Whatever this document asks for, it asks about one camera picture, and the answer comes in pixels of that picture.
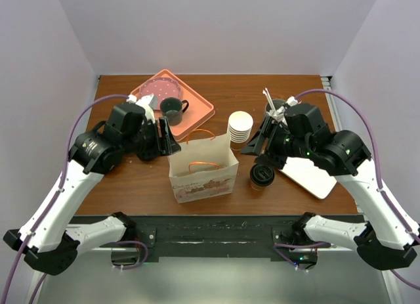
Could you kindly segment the brown paper coffee cup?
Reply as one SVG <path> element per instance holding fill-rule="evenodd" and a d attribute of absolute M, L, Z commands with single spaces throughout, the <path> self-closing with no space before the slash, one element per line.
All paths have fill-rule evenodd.
<path fill-rule="evenodd" d="M 251 188 L 256 191 L 263 191 L 267 189 L 268 187 L 269 185 L 259 185 L 259 184 L 251 183 Z"/>

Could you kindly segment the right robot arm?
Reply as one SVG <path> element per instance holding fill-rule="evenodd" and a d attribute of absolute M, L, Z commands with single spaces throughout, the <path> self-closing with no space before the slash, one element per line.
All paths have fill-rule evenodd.
<path fill-rule="evenodd" d="M 281 169 L 289 158 L 306 158 L 335 178 L 367 217 L 365 223 L 346 223 L 306 212 L 293 224 L 295 247 L 311 242 L 354 250 L 380 271 L 409 267 L 417 253 L 419 223 L 387 194 L 375 175 L 375 163 L 363 140 L 352 131 L 332 132 L 319 108 L 302 103 L 286 108 L 284 122 L 265 117 L 241 150 L 256 164 Z"/>

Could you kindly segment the black plastic cup lid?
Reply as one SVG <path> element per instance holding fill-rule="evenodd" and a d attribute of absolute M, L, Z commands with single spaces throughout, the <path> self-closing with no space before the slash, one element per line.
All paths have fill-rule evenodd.
<path fill-rule="evenodd" d="M 251 183 L 271 185 L 275 178 L 274 170 L 263 164 L 255 164 L 249 172 Z"/>

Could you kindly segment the cream bear paper bag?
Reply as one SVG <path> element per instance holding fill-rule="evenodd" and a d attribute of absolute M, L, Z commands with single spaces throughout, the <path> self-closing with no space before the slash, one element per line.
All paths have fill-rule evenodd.
<path fill-rule="evenodd" d="M 206 130 L 209 137 L 194 140 L 200 131 L 188 134 L 181 151 L 168 157 L 171 188 L 180 204 L 230 194 L 234 189 L 239 162 L 230 149 L 230 135 L 216 136 Z"/>

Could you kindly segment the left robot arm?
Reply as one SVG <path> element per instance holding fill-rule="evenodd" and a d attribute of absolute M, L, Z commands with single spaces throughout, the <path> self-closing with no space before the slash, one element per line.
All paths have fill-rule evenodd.
<path fill-rule="evenodd" d="M 180 149 L 166 117 L 156 119 L 145 105 L 115 105 L 106 121 L 75 139 L 64 170 L 44 202 L 24 226 L 8 230 L 4 242 L 21 251 L 33 270 L 52 276 L 64 272 L 86 251 L 114 242 L 134 244 L 136 223 L 122 212 L 77 230 L 68 229 L 68 224 L 89 192 L 125 155 L 136 154 L 147 162 Z"/>

